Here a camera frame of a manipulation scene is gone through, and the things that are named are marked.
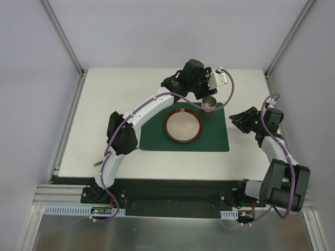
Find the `steel cup brown base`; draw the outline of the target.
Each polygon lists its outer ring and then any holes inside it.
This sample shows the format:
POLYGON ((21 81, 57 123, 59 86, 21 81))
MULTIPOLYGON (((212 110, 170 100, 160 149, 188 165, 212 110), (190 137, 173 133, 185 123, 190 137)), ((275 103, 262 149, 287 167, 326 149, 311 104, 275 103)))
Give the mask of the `steel cup brown base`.
POLYGON ((206 110, 202 110, 204 115, 211 115, 212 110, 216 108, 217 100, 213 96, 207 96, 202 99, 202 107, 206 110))

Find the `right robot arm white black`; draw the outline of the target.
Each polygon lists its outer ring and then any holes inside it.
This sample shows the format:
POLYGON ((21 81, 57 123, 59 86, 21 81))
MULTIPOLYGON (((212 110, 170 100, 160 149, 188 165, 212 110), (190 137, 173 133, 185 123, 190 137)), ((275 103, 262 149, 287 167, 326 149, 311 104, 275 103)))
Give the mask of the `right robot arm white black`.
POLYGON ((283 118, 283 112, 270 107, 265 109, 264 115, 251 107, 229 116, 232 124, 242 133, 255 133, 259 148, 270 162, 262 181, 244 179, 239 183, 236 202, 241 206, 259 200, 274 208, 299 212, 304 205, 310 170, 290 156, 283 137, 278 134, 283 118))

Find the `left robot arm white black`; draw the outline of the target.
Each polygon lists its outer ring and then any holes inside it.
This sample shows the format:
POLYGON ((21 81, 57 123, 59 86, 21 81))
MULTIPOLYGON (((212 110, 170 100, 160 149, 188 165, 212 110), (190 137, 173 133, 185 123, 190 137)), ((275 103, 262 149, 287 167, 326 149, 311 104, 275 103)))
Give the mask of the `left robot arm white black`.
POLYGON ((189 93, 193 93, 196 99, 216 94, 217 87, 226 82, 227 78, 221 69, 213 70, 191 59, 182 70, 165 78, 144 102, 125 114, 113 112, 109 117, 105 159, 100 172, 90 182, 93 198, 98 203, 106 203, 110 199, 108 188, 113 185, 124 157, 136 149, 136 133, 148 120, 189 93))

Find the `red rimmed beige plate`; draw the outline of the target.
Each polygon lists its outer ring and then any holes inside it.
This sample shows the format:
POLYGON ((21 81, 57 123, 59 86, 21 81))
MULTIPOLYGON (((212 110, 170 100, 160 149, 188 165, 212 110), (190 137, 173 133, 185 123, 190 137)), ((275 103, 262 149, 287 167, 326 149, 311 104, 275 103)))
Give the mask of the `red rimmed beige plate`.
POLYGON ((173 141, 189 143, 201 135, 203 122, 195 111, 179 108, 166 115, 163 127, 166 135, 173 141))

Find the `dark green placemat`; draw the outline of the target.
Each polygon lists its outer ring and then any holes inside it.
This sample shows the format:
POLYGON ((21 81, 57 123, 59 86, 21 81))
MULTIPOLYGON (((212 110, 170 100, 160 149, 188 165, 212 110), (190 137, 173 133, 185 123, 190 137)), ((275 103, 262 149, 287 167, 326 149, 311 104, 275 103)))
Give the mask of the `dark green placemat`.
POLYGON ((229 152, 225 111, 220 109, 206 115, 187 102, 177 102, 141 127, 139 149, 229 152))

